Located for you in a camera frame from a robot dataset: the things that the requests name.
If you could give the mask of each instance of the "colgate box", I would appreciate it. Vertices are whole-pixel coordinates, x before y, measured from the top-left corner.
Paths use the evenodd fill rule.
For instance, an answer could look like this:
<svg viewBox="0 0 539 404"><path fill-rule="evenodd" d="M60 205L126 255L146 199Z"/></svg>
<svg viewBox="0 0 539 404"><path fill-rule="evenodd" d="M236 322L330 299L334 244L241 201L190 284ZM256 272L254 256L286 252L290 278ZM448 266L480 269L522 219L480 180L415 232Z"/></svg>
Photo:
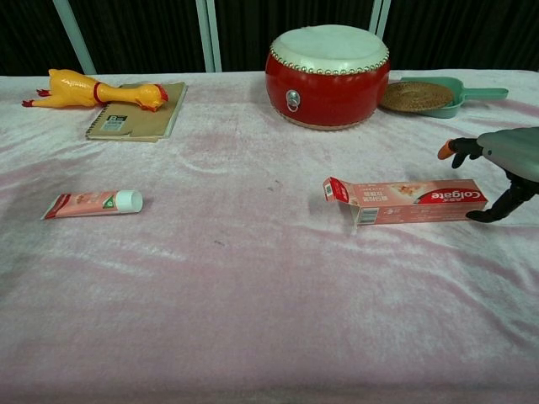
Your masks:
<svg viewBox="0 0 539 404"><path fill-rule="evenodd" d="M472 179L347 183L330 177L323 188L326 200L350 205L357 226L467 221L467 212L483 210L488 202Z"/></svg>

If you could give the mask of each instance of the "drum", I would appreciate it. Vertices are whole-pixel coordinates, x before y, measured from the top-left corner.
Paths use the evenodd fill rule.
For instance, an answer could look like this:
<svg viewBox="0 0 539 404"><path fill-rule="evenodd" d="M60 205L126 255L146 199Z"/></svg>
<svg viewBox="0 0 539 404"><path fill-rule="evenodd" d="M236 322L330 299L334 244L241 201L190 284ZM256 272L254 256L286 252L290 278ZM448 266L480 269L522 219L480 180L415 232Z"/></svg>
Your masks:
<svg viewBox="0 0 539 404"><path fill-rule="evenodd" d="M265 66L273 106L289 121L337 130L369 118L389 78L389 51L346 25L294 29L271 44Z"/></svg>

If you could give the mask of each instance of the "dustpan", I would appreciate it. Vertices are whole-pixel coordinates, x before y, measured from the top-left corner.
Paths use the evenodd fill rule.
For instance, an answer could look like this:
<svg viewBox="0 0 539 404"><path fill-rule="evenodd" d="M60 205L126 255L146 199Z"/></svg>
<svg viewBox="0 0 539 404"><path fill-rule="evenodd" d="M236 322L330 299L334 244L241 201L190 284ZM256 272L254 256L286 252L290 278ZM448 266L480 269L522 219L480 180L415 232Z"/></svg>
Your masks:
<svg viewBox="0 0 539 404"><path fill-rule="evenodd" d="M467 99L505 99L509 90L507 88L465 88L464 83L454 77L403 77L401 82L429 82L449 88L453 92L453 100L446 106L420 111L418 114L434 118L453 118L461 105Z"/></svg>

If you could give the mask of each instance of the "spiral notebook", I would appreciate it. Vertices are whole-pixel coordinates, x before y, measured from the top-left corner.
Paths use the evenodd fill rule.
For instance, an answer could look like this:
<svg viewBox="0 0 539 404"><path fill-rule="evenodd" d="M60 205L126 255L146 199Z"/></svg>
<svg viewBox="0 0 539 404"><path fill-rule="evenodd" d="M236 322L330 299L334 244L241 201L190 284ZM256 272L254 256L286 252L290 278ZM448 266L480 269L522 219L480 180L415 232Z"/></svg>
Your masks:
<svg viewBox="0 0 539 404"><path fill-rule="evenodd" d="M139 84L127 84L133 88ZM170 137L187 86L184 82L163 84L168 101L156 112L142 110L136 104L112 102L103 107L99 116L86 131L91 141L150 141Z"/></svg>

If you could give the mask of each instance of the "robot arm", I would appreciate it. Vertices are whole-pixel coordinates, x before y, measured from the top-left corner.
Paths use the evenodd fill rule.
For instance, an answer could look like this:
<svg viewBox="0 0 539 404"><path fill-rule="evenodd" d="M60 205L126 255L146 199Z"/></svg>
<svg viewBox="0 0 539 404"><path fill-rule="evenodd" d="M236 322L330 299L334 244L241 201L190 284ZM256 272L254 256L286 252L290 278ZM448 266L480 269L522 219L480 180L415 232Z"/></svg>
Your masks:
<svg viewBox="0 0 539 404"><path fill-rule="evenodd" d="M438 158L444 160L452 155L453 168L459 168L466 157L475 160L484 156L503 168L511 182L490 209L472 210L466 214L469 219L482 223L499 221L539 194L539 128L501 130L477 139L450 140L438 151Z"/></svg>

